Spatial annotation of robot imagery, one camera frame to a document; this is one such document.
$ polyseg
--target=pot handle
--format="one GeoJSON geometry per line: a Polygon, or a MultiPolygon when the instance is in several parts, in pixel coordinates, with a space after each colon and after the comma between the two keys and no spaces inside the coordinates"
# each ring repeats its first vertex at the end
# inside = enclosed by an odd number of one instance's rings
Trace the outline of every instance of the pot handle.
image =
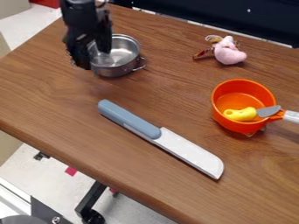
{"type": "Polygon", "coordinates": [[[284,121],[299,124],[299,112],[287,110],[283,117],[284,121]]]}
{"type": "Polygon", "coordinates": [[[143,65],[142,66],[139,66],[139,67],[136,67],[134,69],[132,69],[132,72],[135,72],[135,71],[138,71],[140,69],[144,69],[146,67],[146,64],[147,64],[147,59],[144,58],[144,57],[140,57],[139,58],[140,60],[143,60],[143,65]]]}

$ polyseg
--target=wheel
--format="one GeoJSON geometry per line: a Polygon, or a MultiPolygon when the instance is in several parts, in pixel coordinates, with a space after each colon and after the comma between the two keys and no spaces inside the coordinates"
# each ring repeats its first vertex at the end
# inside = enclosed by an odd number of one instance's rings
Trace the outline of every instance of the wheel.
{"type": "Polygon", "coordinates": [[[84,224],[104,224],[105,223],[105,219],[104,217],[94,211],[93,209],[90,210],[89,214],[83,218],[84,224]]]}
{"type": "Polygon", "coordinates": [[[112,193],[112,196],[113,196],[114,198],[116,198],[117,195],[119,194],[119,192],[117,192],[115,189],[113,189],[113,188],[111,188],[111,187],[110,187],[109,191],[112,193]]]}

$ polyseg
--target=floor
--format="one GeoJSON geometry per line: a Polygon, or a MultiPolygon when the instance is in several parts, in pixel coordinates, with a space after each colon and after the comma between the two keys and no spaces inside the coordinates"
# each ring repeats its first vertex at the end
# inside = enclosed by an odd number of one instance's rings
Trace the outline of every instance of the floor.
{"type": "MultiPolygon", "coordinates": [[[[32,4],[29,10],[0,20],[0,31],[14,50],[60,17],[60,10],[32,4]]],[[[41,200],[73,224],[81,224],[74,208],[94,180],[80,172],[74,177],[66,174],[67,166],[56,159],[34,160],[37,153],[36,149],[23,144],[0,167],[0,177],[41,200]]],[[[94,209],[105,217],[107,224],[175,223],[122,194],[113,197],[110,191],[104,192],[94,209]]]]}

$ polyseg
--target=table leg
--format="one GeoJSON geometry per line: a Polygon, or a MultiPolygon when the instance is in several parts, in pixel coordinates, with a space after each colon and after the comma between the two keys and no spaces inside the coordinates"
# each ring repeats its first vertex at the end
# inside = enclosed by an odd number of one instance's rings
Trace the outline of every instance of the table leg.
{"type": "Polygon", "coordinates": [[[105,185],[95,182],[79,205],[75,208],[75,212],[81,217],[84,224],[105,223],[104,217],[92,208],[106,188],[105,185]]]}

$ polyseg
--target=white spatula blade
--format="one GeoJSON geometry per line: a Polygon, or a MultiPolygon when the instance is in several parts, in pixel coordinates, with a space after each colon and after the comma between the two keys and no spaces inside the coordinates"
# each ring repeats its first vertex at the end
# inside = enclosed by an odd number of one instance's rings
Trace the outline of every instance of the white spatula blade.
{"type": "Polygon", "coordinates": [[[224,164],[220,158],[171,130],[166,128],[160,130],[162,135],[153,140],[154,144],[214,179],[221,177],[224,164]]]}

